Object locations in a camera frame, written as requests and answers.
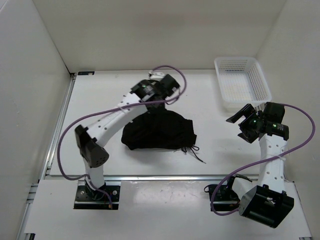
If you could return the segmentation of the black trousers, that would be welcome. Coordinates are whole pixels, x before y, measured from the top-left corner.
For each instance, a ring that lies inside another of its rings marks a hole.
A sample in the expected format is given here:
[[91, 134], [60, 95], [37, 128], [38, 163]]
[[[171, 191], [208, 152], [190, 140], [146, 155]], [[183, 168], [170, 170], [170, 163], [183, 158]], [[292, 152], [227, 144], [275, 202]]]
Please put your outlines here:
[[165, 149], [181, 150], [185, 154], [190, 151], [198, 161], [205, 163], [196, 154], [200, 150], [196, 141], [194, 122], [166, 108], [134, 118], [125, 125], [121, 136], [122, 144], [131, 151]]

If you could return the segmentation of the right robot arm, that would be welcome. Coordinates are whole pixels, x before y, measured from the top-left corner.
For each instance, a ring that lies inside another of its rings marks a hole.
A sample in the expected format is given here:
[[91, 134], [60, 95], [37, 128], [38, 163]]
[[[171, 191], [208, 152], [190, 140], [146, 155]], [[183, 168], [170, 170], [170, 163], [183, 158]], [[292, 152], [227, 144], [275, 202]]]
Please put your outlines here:
[[287, 195], [284, 180], [284, 153], [289, 127], [282, 123], [285, 108], [279, 103], [267, 102], [257, 111], [246, 104], [227, 119], [235, 123], [241, 117], [238, 136], [248, 143], [259, 141], [261, 159], [259, 177], [253, 181], [240, 174], [233, 175], [224, 193], [230, 200], [239, 199], [239, 215], [270, 228], [277, 228], [294, 207], [294, 199]]

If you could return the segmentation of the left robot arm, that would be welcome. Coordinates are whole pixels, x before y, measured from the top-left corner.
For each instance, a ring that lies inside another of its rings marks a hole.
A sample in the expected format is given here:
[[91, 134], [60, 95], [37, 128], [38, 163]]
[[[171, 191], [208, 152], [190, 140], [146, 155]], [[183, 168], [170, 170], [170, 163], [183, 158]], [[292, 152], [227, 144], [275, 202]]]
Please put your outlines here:
[[75, 128], [76, 144], [88, 175], [85, 179], [86, 192], [93, 200], [100, 200], [105, 194], [103, 165], [109, 159], [105, 150], [108, 141], [136, 117], [149, 109], [158, 109], [161, 106], [159, 101], [179, 89], [179, 83], [169, 74], [160, 80], [141, 80], [117, 105], [118, 111], [108, 113], [86, 127], [80, 124]]

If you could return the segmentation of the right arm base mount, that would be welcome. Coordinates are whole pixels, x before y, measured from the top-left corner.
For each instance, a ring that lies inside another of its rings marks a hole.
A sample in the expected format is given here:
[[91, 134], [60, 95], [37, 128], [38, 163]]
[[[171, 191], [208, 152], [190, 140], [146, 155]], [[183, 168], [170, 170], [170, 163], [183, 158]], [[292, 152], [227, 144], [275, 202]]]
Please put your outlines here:
[[231, 176], [226, 184], [219, 187], [214, 199], [213, 206], [217, 212], [229, 212], [239, 207], [240, 199], [238, 195], [232, 190], [235, 179], [242, 179], [249, 183], [253, 181], [240, 174]]

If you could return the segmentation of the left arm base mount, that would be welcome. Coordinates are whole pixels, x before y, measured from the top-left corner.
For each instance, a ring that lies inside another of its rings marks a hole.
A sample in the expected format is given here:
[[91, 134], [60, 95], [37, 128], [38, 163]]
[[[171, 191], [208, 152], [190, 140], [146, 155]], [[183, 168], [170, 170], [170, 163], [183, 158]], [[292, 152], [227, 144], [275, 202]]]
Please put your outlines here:
[[79, 181], [73, 208], [75, 210], [118, 210], [121, 186], [106, 185], [103, 190], [109, 194], [111, 202], [104, 193], [92, 190], [85, 181]]

